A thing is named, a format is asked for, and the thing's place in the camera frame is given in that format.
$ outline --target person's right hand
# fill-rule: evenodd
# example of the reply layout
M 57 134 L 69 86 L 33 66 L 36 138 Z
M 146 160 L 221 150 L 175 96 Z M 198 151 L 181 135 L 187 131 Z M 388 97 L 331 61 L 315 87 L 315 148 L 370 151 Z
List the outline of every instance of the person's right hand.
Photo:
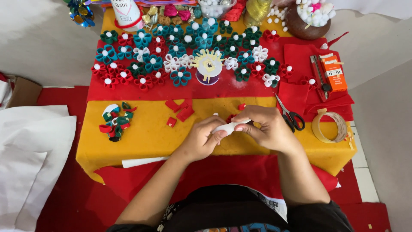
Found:
M 240 114 L 232 118 L 232 122 L 247 119 L 259 123 L 261 128 L 249 124 L 239 124 L 234 129 L 249 134 L 260 146 L 283 153 L 291 153 L 302 148 L 276 107 L 246 105 Z

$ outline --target person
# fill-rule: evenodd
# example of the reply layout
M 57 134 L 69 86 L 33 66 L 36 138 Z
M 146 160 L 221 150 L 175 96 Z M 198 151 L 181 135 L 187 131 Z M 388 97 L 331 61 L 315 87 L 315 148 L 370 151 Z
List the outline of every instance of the person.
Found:
M 277 108 L 247 105 L 233 122 L 251 119 L 261 125 L 239 124 L 235 131 L 250 135 L 259 145 L 278 151 L 282 195 L 287 205 L 286 222 L 247 187 L 202 187 L 186 199 L 168 206 L 186 167 L 209 156 L 226 124 L 212 116 L 193 125 L 183 143 L 136 194 L 108 232 L 281 232 L 353 231 L 339 206 L 313 171 L 305 150 L 284 122 Z

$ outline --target tape roll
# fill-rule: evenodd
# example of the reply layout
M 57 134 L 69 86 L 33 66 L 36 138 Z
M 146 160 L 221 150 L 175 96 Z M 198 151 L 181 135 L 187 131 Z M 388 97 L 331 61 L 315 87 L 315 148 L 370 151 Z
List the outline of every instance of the tape roll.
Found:
M 327 139 L 321 132 L 319 123 L 321 122 L 321 118 L 325 115 L 331 117 L 337 125 L 337 136 L 333 140 Z M 312 121 L 312 131 L 318 140 L 325 143 L 334 143 L 345 139 L 346 134 L 348 133 L 348 128 L 346 127 L 345 120 L 339 114 L 335 112 L 326 112 L 326 109 L 318 109 L 318 115 L 316 115 Z

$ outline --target brown pot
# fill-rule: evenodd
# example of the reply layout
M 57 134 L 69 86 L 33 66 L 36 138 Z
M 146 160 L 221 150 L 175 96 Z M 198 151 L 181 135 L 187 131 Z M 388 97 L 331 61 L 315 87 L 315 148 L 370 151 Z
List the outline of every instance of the brown pot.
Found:
M 296 3 L 293 3 L 286 12 L 285 22 L 286 26 L 288 27 L 288 31 L 295 37 L 303 40 L 315 40 L 326 35 L 326 33 L 329 31 L 332 20 L 329 19 L 328 23 L 324 26 L 309 26 L 307 29 L 305 29 L 308 24 L 304 22 L 297 14 L 297 5 Z

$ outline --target person's left hand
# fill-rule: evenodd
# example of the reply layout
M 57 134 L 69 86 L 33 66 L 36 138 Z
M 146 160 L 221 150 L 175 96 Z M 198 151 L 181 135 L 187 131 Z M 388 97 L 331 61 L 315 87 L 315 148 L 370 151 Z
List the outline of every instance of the person's left hand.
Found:
M 211 132 L 226 122 L 217 115 L 193 125 L 183 143 L 173 152 L 172 156 L 187 161 L 188 163 L 208 157 L 220 140 L 227 136 L 224 130 L 217 131 L 210 138 Z

